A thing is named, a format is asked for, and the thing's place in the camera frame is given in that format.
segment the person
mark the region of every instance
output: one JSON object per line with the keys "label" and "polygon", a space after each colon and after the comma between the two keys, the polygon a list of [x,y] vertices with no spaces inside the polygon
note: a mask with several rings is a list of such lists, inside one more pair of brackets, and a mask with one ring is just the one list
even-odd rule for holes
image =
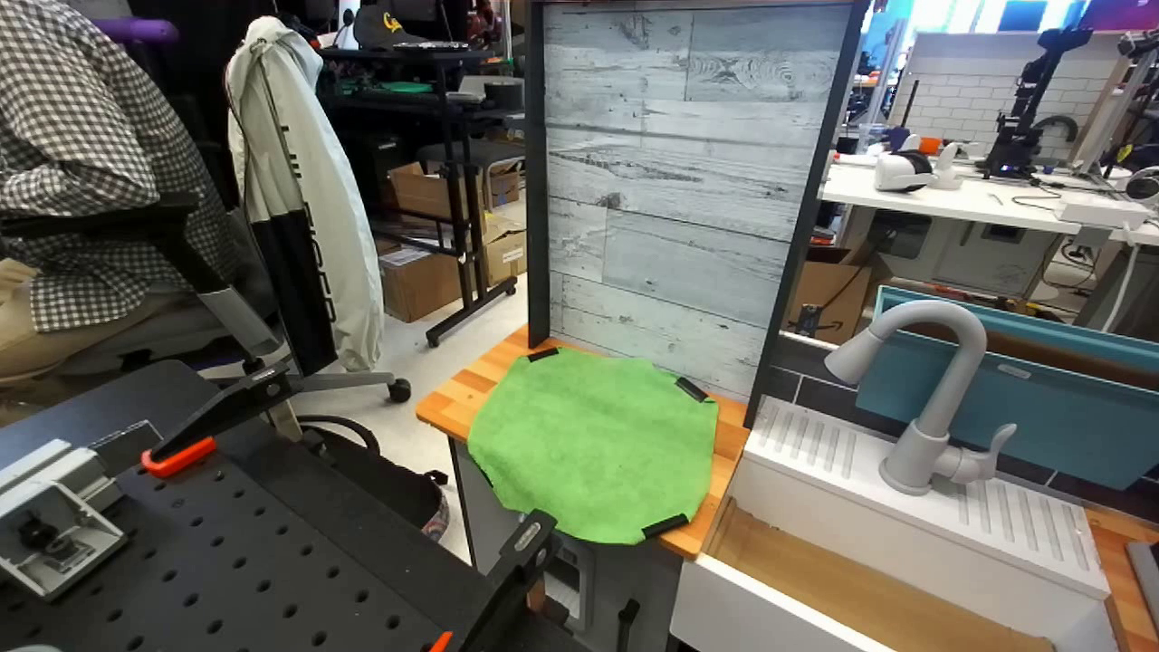
{"label": "person", "polygon": [[9,216],[89,216],[197,191],[190,243],[229,276],[229,216],[180,118],[63,0],[0,0],[0,383],[158,316],[180,276],[150,243],[5,235]]}

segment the box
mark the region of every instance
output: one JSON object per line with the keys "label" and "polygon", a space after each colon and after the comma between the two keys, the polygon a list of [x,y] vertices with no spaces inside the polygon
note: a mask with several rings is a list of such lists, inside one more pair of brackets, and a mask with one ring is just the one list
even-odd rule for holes
{"label": "box", "polygon": [[455,258],[397,246],[376,258],[383,276],[383,303],[396,320],[424,320],[461,298]]}
{"label": "box", "polygon": [[[849,339],[861,328],[861,308],[878,273],[871,264],[827,264],[804,261],[794,301],[782,316],[782,328],[807,333],[820,339]],[[820,322],[807,322],[799,308],[823,308]]]}
{"label": "box", "polygon": [[506,232],[482,246],[488,286],[525,273],[525,232]]}
{"label": "box", "polygon": [[[443,216],[449,222],[449,191],[443,173],[424,173],[420,163],[405,163],[389,171],[389,205],[397,212]],[[476,179],[479,212],[518,203],[523,171],[504,167]],[[466,183],[461,182],[461,212],[466,216]]]}

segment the metal breadboard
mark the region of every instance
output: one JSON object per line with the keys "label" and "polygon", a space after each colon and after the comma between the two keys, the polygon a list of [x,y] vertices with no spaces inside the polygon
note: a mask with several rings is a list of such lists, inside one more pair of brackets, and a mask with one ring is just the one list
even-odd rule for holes
{"label": "metal breadboard", "polygon": [[420,652],[436,624],[229,461],[176,483],[124,473],[132,543],[58,602],[0,587],[0,648]]}

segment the floor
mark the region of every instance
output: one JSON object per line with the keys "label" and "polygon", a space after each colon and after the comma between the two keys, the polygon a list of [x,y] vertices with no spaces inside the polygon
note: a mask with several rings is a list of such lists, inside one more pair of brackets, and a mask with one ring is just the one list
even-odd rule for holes
{"label": "floor", "polygon": [[[476,363],[482,351],[501,344],[506,333],[525,325],[525,316],[528,316],[525,282],[518,282],[516,298],[491,301],[488,308],[472,316],[461,328],[452,328],[437,349],[426,349],[426,328],[452,308],[455,303],[420,322],[397,322],[397,320],[389,322],[392,328],[389,369],[414,383],[411,404],[383,404],[379,386],[357,386],[357,392],[313,392],[292,400],[292,408],[354,416],[376,433],[383,456],[414,471],[444,471],[452,483],[455,473],[449,461],[449,441],[436,426],[420,425],[414,404],[418,400],[436,392],[443,380],[449,380],[455,369]],[[443,537],[443,548],[472,565],[455,485],[444,488],[444,501],[449,501],[449,528]]]}

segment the checkered jacket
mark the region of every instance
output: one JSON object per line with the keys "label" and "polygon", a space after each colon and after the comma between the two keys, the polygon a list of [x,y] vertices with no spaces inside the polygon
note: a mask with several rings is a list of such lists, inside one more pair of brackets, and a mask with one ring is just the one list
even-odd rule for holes
{"label": "checkered jacket", "polygon": [[0,0],[0,258],[40,268],[40,333],[117,322],[186,282],[146,243],[5,240],[5,216],[82,216],[164,191],[200,191],[190,240],[220,268],[217,188],[153,78],[63,0]]}

